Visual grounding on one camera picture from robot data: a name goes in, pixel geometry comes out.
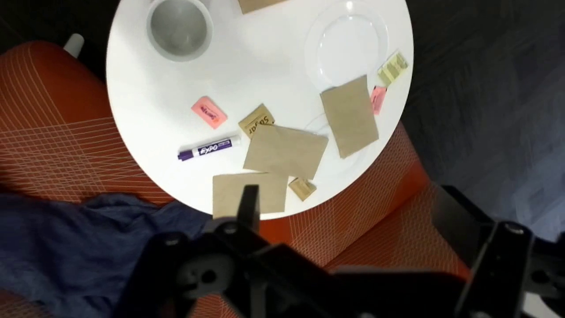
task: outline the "tan card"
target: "tan card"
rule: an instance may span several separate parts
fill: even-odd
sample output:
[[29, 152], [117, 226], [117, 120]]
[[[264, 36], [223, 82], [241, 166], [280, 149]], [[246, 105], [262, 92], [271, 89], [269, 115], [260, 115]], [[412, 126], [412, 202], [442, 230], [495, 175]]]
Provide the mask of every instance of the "tan card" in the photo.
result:
[[248, 13], [253, 13], [269, 6], [276, 6], [281, 2], [285, 0], [241, 0], [241, 7], [242, 7], [242, 13], [248, 14]]
[[304, 179], [295, 179], [294, 182], [290, 182], [290, 189], [295, 191], [295, 195], [304, 202], [308, 200], [313, 193], [317, 193], [317, 186], [310, 180]]
[[378, 140], [368, 76], [325, 90], [322, 101], [338, 143], [340, 158], [348, 158]]
[[271, 115], [265, 105], [260, 105], [255, 112], [251, 112], [246, 119], [242, 119], [241, 127], [251, 138], [258, 129], [258, 126], [274, 126], [274, 124], [276, 124], [276, 119]]
[[244, 188], [260, 186], [260, 212], [285, 212], [287, 177], [271, 173], [239, 173], [214, 177], [214, 218], [237, 216]]
[[311, 180], [327, 145], [327, 136], [278, 126], [258, 126], [244, 168]]
[[408, 62], [403, 57], [403, 53], [394, 53], [387, 64], [378, 71], [378, 76], [382, 82], [391, 87], [401, 74], [403, 71], [408, 69]]

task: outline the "white round table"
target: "white round table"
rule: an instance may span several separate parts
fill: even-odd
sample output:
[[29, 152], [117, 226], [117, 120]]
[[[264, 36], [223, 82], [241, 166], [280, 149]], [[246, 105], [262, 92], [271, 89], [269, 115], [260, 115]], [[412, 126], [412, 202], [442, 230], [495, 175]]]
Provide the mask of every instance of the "white round table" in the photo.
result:
[[[211, 50], [193, 62], [163, 59], [145, 34], [152, 0], [122, 0], [108, 46], [108, 90], [115, 122], [142, 170], [179, 202], [212, 214], [212, 177], [242, 173], [250, 138], [239, 122], [262, 103], [278, 126], [331, 138], [313, 180], [318, 191], [301, 202], [292, 191], [276, 219], [313, 209], [347, 189], [380, 156], [403, 115], [414, 66], [414, 36], [405, 0], [287, 0], [242, 14], [237, 0], [212, 0]], [[378, 69], [401, 52], [410, 67], [389, 87], [377, 115], [380, 140], [340, 159], [320, 92]], [[228, 115], [220, 129], [191, 106], [211, 96]], [[241, 142], [190, 163], [186, 145], [239, 133]]]

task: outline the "blue marker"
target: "blue marker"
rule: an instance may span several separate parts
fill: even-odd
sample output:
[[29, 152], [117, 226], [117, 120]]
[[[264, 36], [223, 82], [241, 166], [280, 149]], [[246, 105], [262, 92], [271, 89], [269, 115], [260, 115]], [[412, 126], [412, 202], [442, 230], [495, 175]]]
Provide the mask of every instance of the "blue marker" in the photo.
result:
[[179, 161], [190, 161], [193, 158], [209, 156], [209, 154], [214, 154], [214, 152], [220, 152], [220, 150], [225, 150], [225, 149], [232, 149], [232, 147], [234, 147], [234, 140], [227, 138], [227, 140], [221, 140], [221, 142], [216, 142], [216, 143], [209, 143], [209, 145], [202, 145], [202, 147], [197, 147], [197, 149], [182, 150], [179, 154]]

